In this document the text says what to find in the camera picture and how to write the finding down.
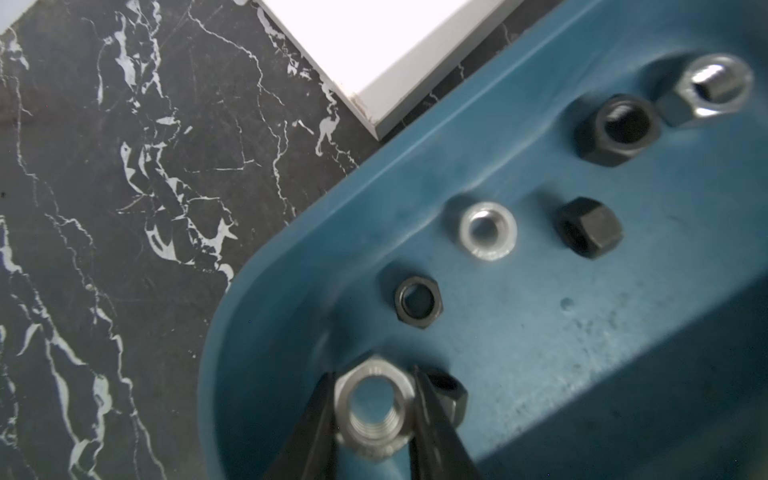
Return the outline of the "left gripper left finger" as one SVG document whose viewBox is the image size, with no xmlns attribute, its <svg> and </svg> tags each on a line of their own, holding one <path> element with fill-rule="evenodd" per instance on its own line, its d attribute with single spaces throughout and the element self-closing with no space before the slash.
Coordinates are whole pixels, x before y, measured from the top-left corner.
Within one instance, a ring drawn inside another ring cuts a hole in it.
<svg viewBox="0 0 768 480">
<path fill-rule="evenodd" d="M 264 479 L 335 479 L 335 377 L 325 373 Z"/>
</svg>

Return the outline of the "black hex nut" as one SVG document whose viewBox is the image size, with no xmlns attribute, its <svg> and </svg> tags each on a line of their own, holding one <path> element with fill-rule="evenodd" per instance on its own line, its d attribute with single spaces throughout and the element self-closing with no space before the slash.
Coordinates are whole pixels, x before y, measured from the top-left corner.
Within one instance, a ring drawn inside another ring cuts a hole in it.
<svg viewBox="0 0 768 480">
<path fill-rule="evenodd" d="M 555 227 L 566 246 L 590 260 L 611 252 L 624 239 L 623 226 L 614 211 L 588 197 L 562 205 L 556 211 Z"/>
<path fill-rule="evenodd" d="M 645 152 L 660 136 L 661 122 L 648 100 L 617 94 L 577 126 L 574 141 L 582 160 L 618 167 Z"/>
<path fill-rule="evenodd" d="M 452 426 L 457 429 L 466 416 L 469 400 L 467 389 L 456 377 L 443 370 L 429 367 L 423 372 L 429 378 Z"/>
<path fill-rule="evenodd" d="M 394 305 L 401 322 L 419 329 L 428 328 L 443 312 L 437 282 L 421 276 L 411 276 L 397 287 Z"/>
</svg>

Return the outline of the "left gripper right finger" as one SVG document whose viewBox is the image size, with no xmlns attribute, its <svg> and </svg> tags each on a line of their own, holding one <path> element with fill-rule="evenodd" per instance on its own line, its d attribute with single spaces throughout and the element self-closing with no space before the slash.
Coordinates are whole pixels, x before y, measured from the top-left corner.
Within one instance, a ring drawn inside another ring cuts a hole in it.
<svg viewBox="0 0 768 480">
<path fill-rule="evenodd" d="M 479 479 L 457 429 L 448 419 L 432 384 L 416 366 L 412 370 L 416 397 L 413 404 L 413 438 L 409 444 L 413 479 Z"/>
</svg>

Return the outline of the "teal plastic storage box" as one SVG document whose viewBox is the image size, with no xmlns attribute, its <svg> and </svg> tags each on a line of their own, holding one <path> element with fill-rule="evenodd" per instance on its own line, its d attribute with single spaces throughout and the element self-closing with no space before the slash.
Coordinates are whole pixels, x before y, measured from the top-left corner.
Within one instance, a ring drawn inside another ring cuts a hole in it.
<svg viewBox="0 0 768 480">
<path fill-rule="evenodd" d="M 738 114 L 616 168 L 578 157 L 602 102 L 709 52 L 754 71 Z M 578 197 L 624 229 L 595 260 L 555 227 Z M 459 241 L 478 202 L 517 222 L 500 260 Z M 396 314 L 411 276 L 442 296 L 426 329 Z M 320 376 L 374 352 L 464 383 L 487 479 L 765 478 L 766 3 L 564 2 L 262 247 L 206 340 L 208 477 L 260 478 Z"/>
</svg>

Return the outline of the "silver hex nut large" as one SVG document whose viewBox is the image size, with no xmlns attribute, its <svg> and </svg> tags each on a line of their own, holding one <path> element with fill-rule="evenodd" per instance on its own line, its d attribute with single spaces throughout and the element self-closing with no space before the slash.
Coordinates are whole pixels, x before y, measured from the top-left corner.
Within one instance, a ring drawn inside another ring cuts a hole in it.
<svg viewBox="0 0 768 480">
<path fill-rule="evenodd" d="M 335 440 L 373 462 L 402 450 L 413 436 L 415 380 L 377 354 L 341 372 L 333 387 Z"/>
</svg>

